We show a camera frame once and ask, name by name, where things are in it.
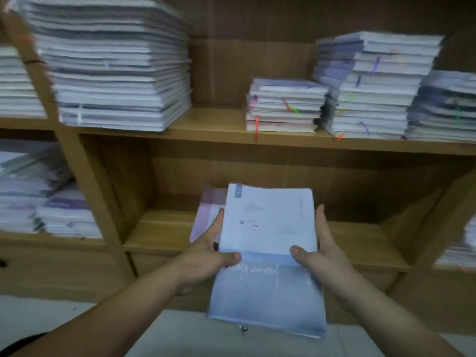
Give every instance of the white tile floor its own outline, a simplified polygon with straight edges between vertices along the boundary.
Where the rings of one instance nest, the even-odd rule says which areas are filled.
[[[46,332],[93,306],[92,303],[0,296],[0,350],[16,340]],[[476,337],[443,335],[467,357],[476,357]],[[164,311],[128,353],[147,356],[382,357],[357,326],[329,325],[323,340],[205,318],[203,313]]]

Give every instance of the hand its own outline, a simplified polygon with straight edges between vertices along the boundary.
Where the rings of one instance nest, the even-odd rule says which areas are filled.
[[[219,253],[213,249],[223,224],[223,213],[223,208],[220,208],[210,228],[172,261],[180,270],[182,291],[215,275],[220,268],[231,267],[241,261],[241,253]]]
[[[291,255],[337,297],[345,298],[353,280],[360,278],[360,274],[332,238],[324,215],[324,204],[319,205],[316,210],[316,234],[319,242],[318,252],[309,253],[300,246],[292,246]]]

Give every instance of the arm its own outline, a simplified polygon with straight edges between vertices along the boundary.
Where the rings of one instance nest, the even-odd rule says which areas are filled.
[[[332,238],[324,205],[316,211],[319,252],[291,247],[295,260],[346,306],[386,357],[463,357],[455,348],[358,273]]]
[[[240,253],[214,251],[222,223],[223,209],[180,256],[14,356],[124,356],[175,295],[241,260]]]

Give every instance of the purple book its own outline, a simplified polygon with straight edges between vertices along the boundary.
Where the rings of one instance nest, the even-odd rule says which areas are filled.
[[[228,189],[226,188],[213,188],[211,186],[205,187],[200,200],[199,210],[195,217],[195,222],[193,223],[192,232],[190,234],[190,243],[196,240],[208,229],[208,227],[210,227],[217,217],[220,208],[225,207],[227,191]],[[215,242],[218,243],[220,241],[220,235],[221,231],[215,238]]]

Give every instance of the blue and white book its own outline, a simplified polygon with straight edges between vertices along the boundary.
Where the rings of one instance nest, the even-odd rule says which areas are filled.
[[[324,336],[321,287],[292,258],[292,245],[318,250],[312,191],[231,183],[219,251],[241,252],[242,259],[217,274],[208,316]]]

